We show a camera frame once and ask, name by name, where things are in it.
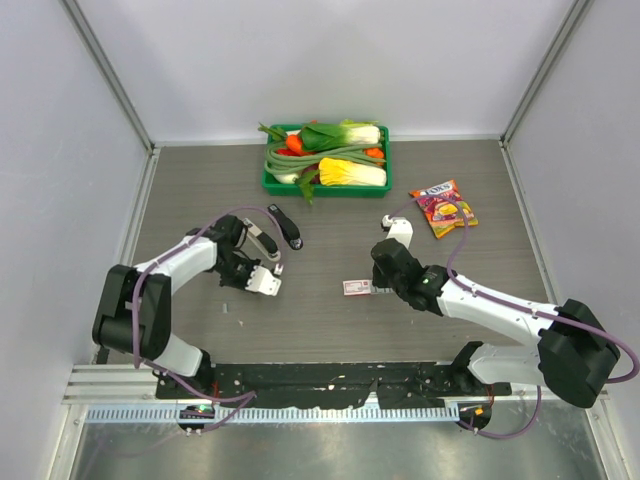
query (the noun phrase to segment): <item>green crate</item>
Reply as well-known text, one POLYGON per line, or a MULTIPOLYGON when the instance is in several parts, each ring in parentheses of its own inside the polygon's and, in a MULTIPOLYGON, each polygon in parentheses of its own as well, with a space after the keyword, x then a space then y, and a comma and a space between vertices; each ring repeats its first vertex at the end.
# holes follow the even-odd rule
MULTIPOLYGON (((272 125, 272 128, 282 127, 287 131, 299 130, 302 125, 272 125)), ((384 197, 391 186, 393 185, 393 177, 391 175, 391 149, 389 148, 389 130, 387 127, 381 127, 382 133, 382 150, 384 151, 384 158, 387 160, 385 163, 385 169, 387 171, 387 184, 384 187, 368 187, 361 185, 336 185, 328 187, 325 185, 314 185, 313 196, 314 197, 363 197, 363 198, 382 198, 384 197)), ((273 142, 271 135, 267 139, 267 144, 273 142)), ((262 186, 269 192, 270 195, 276 195, 280 197, 284 196, 302 196, 302 192, 297 185, 288 185, 278 182, 273 175, 266 170, 262 172, 262 186)))

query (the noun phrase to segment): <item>orange vegetable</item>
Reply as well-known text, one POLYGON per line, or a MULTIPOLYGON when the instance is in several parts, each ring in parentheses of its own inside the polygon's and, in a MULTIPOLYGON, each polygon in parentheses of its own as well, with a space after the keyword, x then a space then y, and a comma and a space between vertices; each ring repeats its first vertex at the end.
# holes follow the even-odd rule
POLYGON ((313 155, 311 152, 305 152, 302 146, 302 140, 298 135, 287 135, 287 139, 285 140, 287 147, 289 150, 297 153, 301 157, 306 155, 313 155))
POLYGON ((365 148, 364 153, 372 158, 384 158, 384 152, 381 148, 365 148))

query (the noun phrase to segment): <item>white wall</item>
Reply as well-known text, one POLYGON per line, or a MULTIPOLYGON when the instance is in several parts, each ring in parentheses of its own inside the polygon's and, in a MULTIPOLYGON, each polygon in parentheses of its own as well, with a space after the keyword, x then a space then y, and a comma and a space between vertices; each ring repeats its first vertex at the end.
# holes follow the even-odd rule
POLYGON ((502 133, 572 0, 81 0, 151 137, 502 133))
MULTIPOLYGON (((640 2, 594 2, 512 151, 559 296, 640 352, 638 18, 640 2)), ((610 390, 637 462, 640 379, 610 390)))
POLYGON ((0 15, 0 465, 42 478, 145 154, 58 2, 0 15))

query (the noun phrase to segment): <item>gray wood tabletop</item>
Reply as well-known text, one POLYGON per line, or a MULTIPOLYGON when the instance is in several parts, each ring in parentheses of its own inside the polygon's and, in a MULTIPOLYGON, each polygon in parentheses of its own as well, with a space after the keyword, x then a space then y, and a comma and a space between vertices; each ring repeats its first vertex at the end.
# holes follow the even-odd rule
MULTIPOLYGON (((410 190, 450 179, 479 219, 455 268, 487 287, 546 300, 497 141, 395 142, 394 185, 385 198, 317 198, 312 207, 262 189, 263 150, 163 148, 136 249, 136 262, 148 260, 187 230, 240 205, 275 202, 298 224, 304 248, 285 252, 277 297, 220 288, 218 275, 207 273, 174 296, 174 333, 214 361, 450 360, 470 340, 512 343, 472 323, 414 311, 393 294, 343 296, 343 280, 371 278, 370 250, 385 236, 382 216, 406 202, 410 190)), ((444 265, 462 230, 437 240, 417 206, 403 214, 413 223, 413 255, 444 265)), ((268 222, 254 212, 247 216, 275 237, 268 222)), ((130 359, 113 355, 110 361, 130 359)))

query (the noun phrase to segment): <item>red and yellow snack bag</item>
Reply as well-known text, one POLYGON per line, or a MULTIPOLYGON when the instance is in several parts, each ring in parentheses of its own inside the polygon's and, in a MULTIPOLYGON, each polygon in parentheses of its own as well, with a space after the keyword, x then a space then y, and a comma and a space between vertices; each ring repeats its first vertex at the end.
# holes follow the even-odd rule
MULTIPOLYGON (((436 185, 435 187, 424 190, 409 192, 409 195, 412 197, 419 197, 425 194, 442 195, 450 198, 462 207, 470 226, 478 224, 478 219, 471 210, 471 207, 462 199, 460 192, 458 192, 458 185, 456 185, 455 180, 449 180, 441 185, 436 185)), ((429 225, 431 225, 436 238, 444 237, 456 227, 464 227, 462 215, 458 212, 458 209, 450 203, 440 198, 421 198, 417 203, 424 212, 424 216, 427 217, 427 221, 429 225)))

